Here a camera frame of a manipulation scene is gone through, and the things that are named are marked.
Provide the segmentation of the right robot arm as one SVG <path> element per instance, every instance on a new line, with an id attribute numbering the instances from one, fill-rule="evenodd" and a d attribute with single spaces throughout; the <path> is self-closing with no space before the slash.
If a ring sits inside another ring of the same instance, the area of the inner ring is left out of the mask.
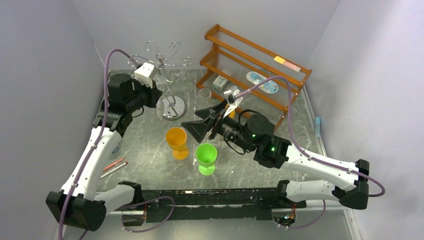
<path id="1" fill-rule="evenodd" d="M 337 201 L 344 207 L 365 210 L 368 206 L 369 162 L 335 160 L 297 146 L 274 134 L 275 125 L 263 114 L 247 109 L 250 117 L 241 122 L 224 116 L 226 101 L 195 111 L 199 120 L 184 121 L 181 126 L 198 142 L 222 136 L 229 147 L 241 148 L 240 155 L 253 153 L 253 160 L 266 168 L 290 169 L 314 175 L 319 180 L 297 182 L 281 180 L 275 193 L 280 207 L 306 200 Z"/>

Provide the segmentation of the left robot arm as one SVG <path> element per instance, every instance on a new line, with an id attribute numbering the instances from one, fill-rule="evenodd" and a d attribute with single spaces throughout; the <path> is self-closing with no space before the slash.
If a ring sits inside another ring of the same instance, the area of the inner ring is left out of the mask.
<path id="1" fill-rule="evenodd" d="M 114 74 L 107 84 L 107 99 L 101 102 L 88 144 L 77 166 L 60 191 L 51 191 L 46 205 L 59 224 L 96 231 L 105 217 L 127 206 L 137 210 L 144 201 L 141 185 L 121 181 L 116 187 L 97 194 L 104 163 L 133 121 L 133 113 L 155 109 L 162 91 L 153 77 Z"/>

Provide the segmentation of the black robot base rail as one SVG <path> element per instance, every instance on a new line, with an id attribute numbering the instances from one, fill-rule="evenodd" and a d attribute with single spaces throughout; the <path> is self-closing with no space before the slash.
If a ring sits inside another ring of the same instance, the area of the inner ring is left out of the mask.
<path id="1" fill-rule="evenodd" d="M 287 198 L 288 180 L 276 187 L 143 190 L 124 211 L 144 211 L 147 223 L 209 219 L 273 218 L 274 209 L 304 209 L 306 201 Z"/>

